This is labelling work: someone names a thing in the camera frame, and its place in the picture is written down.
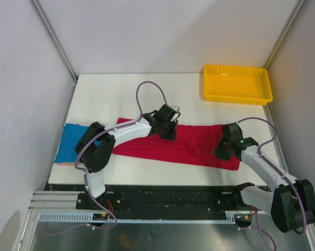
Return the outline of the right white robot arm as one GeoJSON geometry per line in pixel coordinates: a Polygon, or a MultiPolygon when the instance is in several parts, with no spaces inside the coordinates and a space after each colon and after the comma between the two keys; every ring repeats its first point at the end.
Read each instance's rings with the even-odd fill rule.
{"type": "Polygon", "coordinates": [[[258,143],[253,138],[223,136],[214,150],[222,160],[236,157],[253,169],[270,189],[261,190],[252,183],[239,185],[240,192],[231,197],[232,205],[243,210],[255,206],[269,214],[276,227],[283,233],[305,229],[315,223],[315,194],[312,183],[299,180],[284,171],[265,154],[257,152],[258,143]]]}

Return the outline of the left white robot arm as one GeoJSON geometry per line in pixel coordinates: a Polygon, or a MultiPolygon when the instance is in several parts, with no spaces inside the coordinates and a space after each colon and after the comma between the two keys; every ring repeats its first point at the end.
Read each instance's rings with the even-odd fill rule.
{"type": "Polygon", "coordinates": [[[116,125],[91,124],[75,147],[77,158],[74,162],[74,167],[83,172],[85,188],[89,192],[88,204],[94,209],[105,205],[103,169],[108,165],[115,147],[150,135],[175,141],[180,115],[180,112],[164,115],[154,111],[116,125]]]}

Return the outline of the red polo shirt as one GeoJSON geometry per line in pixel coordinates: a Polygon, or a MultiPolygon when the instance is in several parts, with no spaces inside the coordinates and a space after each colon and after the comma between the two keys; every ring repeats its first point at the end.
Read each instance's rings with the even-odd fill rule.
{"type": "Polygon", "coordinates": [[[222,125],[178,125],[176,140],[161,139],[158,135],[137,138],[116,146],[116,155],[151,159],[187,165],[238,170],[240,161],[233,157],[223,161],[213,155],[222,137],[222,125]]]}

